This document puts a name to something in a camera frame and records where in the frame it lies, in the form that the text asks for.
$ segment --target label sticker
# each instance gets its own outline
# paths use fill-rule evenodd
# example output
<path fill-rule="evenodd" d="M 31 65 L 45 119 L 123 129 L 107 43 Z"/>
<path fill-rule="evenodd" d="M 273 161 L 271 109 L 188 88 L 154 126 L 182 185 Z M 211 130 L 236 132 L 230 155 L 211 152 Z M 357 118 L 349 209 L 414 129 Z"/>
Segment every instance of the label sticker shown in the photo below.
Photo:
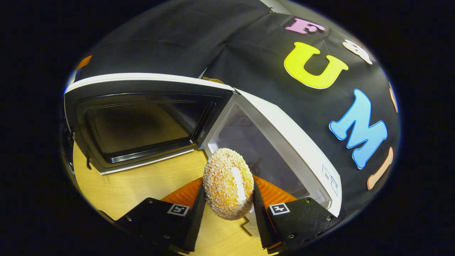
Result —
<path fill-rule="evenodd" d="M 330 175 L 329 170 L 324 165 L 322 165 L 322 174 L 327 179 L 327 181 L 330 182 L 330 177 L 332 177 L 332 175 Z"/>
<path fill-rule="evenodd" d="M 331 184 L 332 188 L 335 191 L 335 194 L 338 196 L 338 185 L 337 185 L 337 183 L 335 182 L 335 179 L 332 176 L 331 176 L 331 178 L 332 178 L 332 184 Z"/>
<path fill-rule="evenodd" d="M 173 204 L 167 213 L 178 216 L 185 216 L 189 209 L 189 206 Z"/>
<path fill-rule="evenodd" d="M 253 122 L 248 117 L 240 116 L 237 122 L 235 123 L 236 126 L 252 126 Z"/>
<path fill-rule="evenodd" d="M 273 215 L 280 215 L 291 212 L 285 203 L 270 205 L 269 208 Z"/>

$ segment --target foam letter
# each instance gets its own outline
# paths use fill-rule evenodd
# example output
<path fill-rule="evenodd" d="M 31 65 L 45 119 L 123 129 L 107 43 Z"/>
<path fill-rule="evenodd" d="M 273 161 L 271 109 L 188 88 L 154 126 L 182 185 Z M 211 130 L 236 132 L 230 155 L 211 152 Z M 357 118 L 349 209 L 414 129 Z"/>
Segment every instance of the foam letter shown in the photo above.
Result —
<path fill-rule="evenodd" d="M 294 50 L 284 59 L 284 68 L 289 75 L 306 86 L 316 89 L 326 89 L 335 82 L 343 69 L 349 69 L 341 60 L 327 55 L 329 64 L 325 70 L 319 76 L 312 75 L 304 69 L 304 65 L 313 54 L 319 54 L 321 51 L 301 42 L 295 42 L 294 45 Z"/>
<path fill-rule="evenodd" d="M 292 26 L 286 27 L 287 30 L 291 30 L 291 31 L 294 31 L 294 32 L 297 32 L 300 34 L 306 34 L 307 33 L 305 31 L 306 28 L 310 32 L 316 32 L 316 30 L 318 30 L 318 29 L 320 29 L 322 31 L 325 30 L 325 28 L 323 26 L 314 24 L 314 23 L 306 21 L 306 20 L 297 19 L 297 18 L 295 18 L 295 22 L 294 22 L 294 24 L 292 24 Z"/>
<path fill-rule="evenodd" d="M 366 63 L 373 64 L 369 59 L 368 53 L 364 49 L 347 39 L 345 39 L 345 41 L 346 42 L 343 42 L 343 45 L 346 47 L 346 49 L 350 50 L 354 54 L 359 55 Z"/>
<path fill-rule="evenodd" d="M 381 167 L 376 171 L 375 174 L 371 175 L 368 180 L 367 180 L 367 187 L 368 190 L 371 190 L 376 182 L 382 177 L 382 175 L 385 173 L 385 170 L 389 167 L 389 165 L 392 164 L 392 161 L 394 160 L 394 150 L 392 147 L 389 148 L 389 154 L 387 155 L 387 158 L 385 161 L 382 163 Z"/>
<path fill-rule="evenodd" d="M 354 125 L 347 147 L 353 148 L 365 144 L 352 152 L 352 158 L 357 168 L 363 169 L 368 159 L 373 155 L 383 140 L 387 138 L 387 128 L 383 121 L 369 126 L 371 118 L 371 101 L 359 89 L 354 89 L 355 101 L 351 108 L 338 121 L 331 121 L 330 130 L 339 140 L 347 138 L 348 129 Z"/>

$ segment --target microwave door window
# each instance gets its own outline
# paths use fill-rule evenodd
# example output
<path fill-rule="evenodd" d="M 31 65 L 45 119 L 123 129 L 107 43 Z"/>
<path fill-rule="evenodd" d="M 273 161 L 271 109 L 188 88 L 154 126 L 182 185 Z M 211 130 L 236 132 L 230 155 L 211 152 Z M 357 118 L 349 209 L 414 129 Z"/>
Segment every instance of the microwave door window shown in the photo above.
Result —
<path fill-rule="evenodd" d="M 94 108 L 87 115 L 100 150 L 111 154 L 189 139 L 204 108 L 196 102 L 144 102 Z"/>
<path fill-rule="evenodd" d="M 302 182 L 248 115 L 242 109 L 234 107 L 229 116 L 219 135 L 215 136 L 215 141 L 211 141 L 212 150 L 235 150 L 243 156 L 253 175 L 297 198 L 308 196 Z"/>

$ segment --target microwave door hinge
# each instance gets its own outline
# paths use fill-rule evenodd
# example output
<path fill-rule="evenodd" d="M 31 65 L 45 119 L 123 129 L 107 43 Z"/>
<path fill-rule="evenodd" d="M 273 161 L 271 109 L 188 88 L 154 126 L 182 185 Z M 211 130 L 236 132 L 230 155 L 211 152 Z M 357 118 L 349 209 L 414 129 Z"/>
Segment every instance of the microwave door hinge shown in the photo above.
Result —
<path fill-rule="evenodd" d="M 73 144 L 74 139 L 71 137 L 71 132 L 67 126 L 63 127 L 62 131 L 62 154 L 64 157 L 64 161 L 68 163 L 69 170 L 72 174 L 74 174 L 74 166 L 73 166 Z"/>
<path fill-rule="evenodd" d="M 90 158 L 89 158 L 88 156 L 86 156 L 86 158 L 87 158 L 87 168 L 88 168 L 89 170 L 91 170 L 91 167 L 90 167 Z"/>
<path fill-rule="evenodd" d="M 75 134 L 70 132 L 70 134 L 68 135 L 68 138 L 67 138 L 70 148 L 73 148 L 73 146 L 74 146 L 74 138 L 75 138 Z"/>
<path fill-rule="evenodd" d="M 234 89 L 235 94 L 241 95 L 241 93 L 239 91 L 237 91 L 237 89 L 235 89 L 235 88 L 233 88 L 233 89 Z"/>

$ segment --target white frosting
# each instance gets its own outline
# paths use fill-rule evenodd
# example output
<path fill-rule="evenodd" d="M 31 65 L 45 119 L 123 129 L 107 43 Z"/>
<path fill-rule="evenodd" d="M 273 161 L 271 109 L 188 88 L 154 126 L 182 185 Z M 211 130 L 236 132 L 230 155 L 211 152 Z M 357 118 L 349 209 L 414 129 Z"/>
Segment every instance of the white frosting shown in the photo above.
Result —
<path fill-rule="evenodd" d="M 234 184 L 237 186 L 237 202 L 240 205 L 245 205 L 247 198 L 245 196 L 245 189 L 242 184 L 242 175 L 237 167 L 231 168 L 232 176 L 234 177 Z"/>

